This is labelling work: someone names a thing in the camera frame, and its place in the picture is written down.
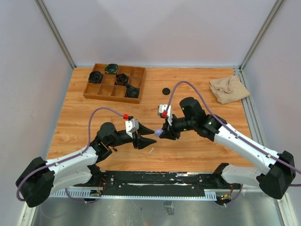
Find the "purple earbud charging case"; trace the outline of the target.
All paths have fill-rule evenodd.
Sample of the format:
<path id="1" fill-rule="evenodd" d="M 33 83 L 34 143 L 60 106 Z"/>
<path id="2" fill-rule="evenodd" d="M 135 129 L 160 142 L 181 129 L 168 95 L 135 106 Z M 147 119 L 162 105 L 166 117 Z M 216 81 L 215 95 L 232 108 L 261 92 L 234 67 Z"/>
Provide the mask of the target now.
<path id="1" fill-rule="evenodd" d="M 154 131 L 154 135 L 155 135 L 156 137 L 160 137 L 160 135 L 161 135 L 163 132 L 164 132 L 164 131 L 163 131 L 162 129 L 157 129 L 157 130 Z"/>

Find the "black round charging case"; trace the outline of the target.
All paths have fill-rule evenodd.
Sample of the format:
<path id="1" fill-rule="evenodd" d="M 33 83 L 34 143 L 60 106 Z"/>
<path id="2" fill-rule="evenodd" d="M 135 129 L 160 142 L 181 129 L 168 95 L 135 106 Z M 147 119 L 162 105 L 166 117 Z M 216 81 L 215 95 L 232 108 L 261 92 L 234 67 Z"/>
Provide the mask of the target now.
<path id="1" fill-rule="evenodd" d="M 163 93 L 164 95 L 169 95 L 170 92 L 171 92 L 171 90 L 170 90 L 169 88 L 163 88 L 163 89 L 162 89 L 162 93 Z"/>

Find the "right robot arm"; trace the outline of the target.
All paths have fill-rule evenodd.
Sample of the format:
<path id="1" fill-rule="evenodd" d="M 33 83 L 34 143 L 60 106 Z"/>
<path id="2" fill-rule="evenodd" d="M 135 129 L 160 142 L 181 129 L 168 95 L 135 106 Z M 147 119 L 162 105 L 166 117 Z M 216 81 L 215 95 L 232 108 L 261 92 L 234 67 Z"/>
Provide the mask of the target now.
<path id="1" fill-rule="evenodd" d="M 181 132 L 195 131 L 199 136 L 230 148 L 247 159 L 253 167 L 221 163 L 214 171 L 213 183 L 218 188 L 228 184 L 260 188 L 266 195 L 280 200 L 293 182 L 296 172 L 294 157 L 288 151 L 279 153 L 266 148 L 238 132 L 223 118 L 206 114 L 198 100 L 187 97 L 180 102 L 183 117 L 176 117 L 169 105 L 159 105 L 158 115 L 165 119 L 159 138 L 177 140 Z"/>

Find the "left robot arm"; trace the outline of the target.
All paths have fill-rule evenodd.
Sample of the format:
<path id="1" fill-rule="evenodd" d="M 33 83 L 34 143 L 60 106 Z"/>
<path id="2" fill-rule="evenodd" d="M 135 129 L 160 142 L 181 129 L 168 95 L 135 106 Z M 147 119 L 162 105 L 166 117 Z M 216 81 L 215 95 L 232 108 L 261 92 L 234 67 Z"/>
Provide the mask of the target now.
<path id="1" fill-rule="evenodd" d="M 28 207 L 36 207 L 61 189 L 86 183 L 96 186 L 101 175 L 92 168 L 97 163 L 108 158 L 117 146 L 131 143 L 135 149 L 143 149 L 156 143 L 145 138 L 153 133 L 137 119 L 126 121 L 125 129 L 119 131 L 113 123 L 106 122 L 84 148 L 56 159 L 34 158 L 16 180 L 16 197 Z"/>

